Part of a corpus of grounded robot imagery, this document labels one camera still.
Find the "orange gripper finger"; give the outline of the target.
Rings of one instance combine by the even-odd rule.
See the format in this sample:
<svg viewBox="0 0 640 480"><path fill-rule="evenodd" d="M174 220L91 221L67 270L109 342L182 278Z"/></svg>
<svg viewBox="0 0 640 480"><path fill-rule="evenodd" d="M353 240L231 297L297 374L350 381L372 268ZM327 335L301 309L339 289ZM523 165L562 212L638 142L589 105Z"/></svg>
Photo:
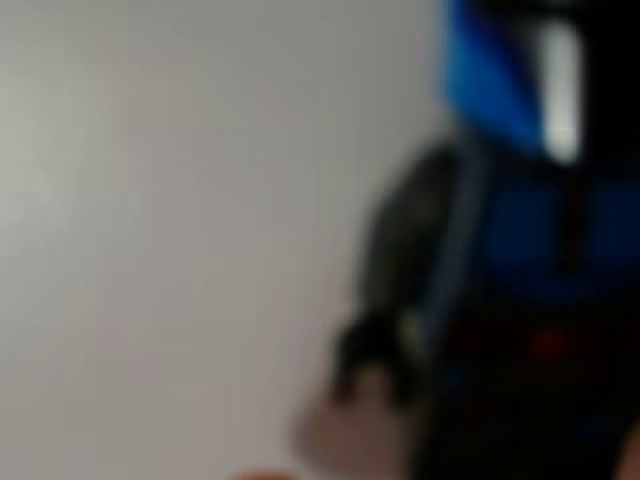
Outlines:
<svg viewBox="0 0 640 480"><path fill-rule="evenodd" d="M295 471L276 467L251 467L229 475L229 480L301 480Z"/></svg>

